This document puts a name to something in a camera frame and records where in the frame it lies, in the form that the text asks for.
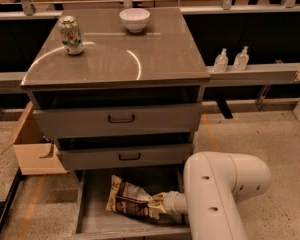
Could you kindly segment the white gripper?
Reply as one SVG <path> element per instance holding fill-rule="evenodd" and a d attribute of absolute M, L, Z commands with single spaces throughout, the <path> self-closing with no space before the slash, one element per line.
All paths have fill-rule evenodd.
<path fill-rule="evenodd" d="M 177 191 L 161 192 L 152 196 L 155 201 L 148 204 L 149 216 L 152 219 L 158 220 L 161 214 L 166 212 L 171 215 L 187 214 L 188 206 L 186 197 L 183 193 Z"/>

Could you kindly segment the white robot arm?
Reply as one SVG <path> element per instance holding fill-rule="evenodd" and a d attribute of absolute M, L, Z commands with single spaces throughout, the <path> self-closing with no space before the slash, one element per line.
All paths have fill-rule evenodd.
<path fill-rule="evenodd" d="M 159 193 L 149 208 L 157 214 L 186 214 L 192 240 L 248 240 L 236 201 L 263 194 L 270 185 L 270 169 L 258 157 L 199 152 L 184 165 L 184 191 Z"/>

